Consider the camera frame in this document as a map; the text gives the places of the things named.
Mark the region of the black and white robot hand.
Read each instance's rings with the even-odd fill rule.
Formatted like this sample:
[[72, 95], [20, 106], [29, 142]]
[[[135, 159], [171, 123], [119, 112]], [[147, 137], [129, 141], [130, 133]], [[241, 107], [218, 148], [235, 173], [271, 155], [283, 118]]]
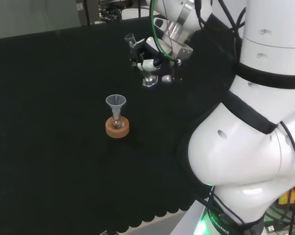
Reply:
[[170, 47], [164, 40], [159, 39], [160, 46], [157, 46], [153, 37], [137, 41], [132, 33], [126, 35], [125, 42], [130, 48], [130, 61], [143, 75], [142, 85], [151, 87], [158, 82], [156, 71], [161, 66], [168, 66], [170, 72], [162, 76], [163, 83], [172, 83], [175, 80], [176, 71], [193, 52], [188, 45], [173, 43]]

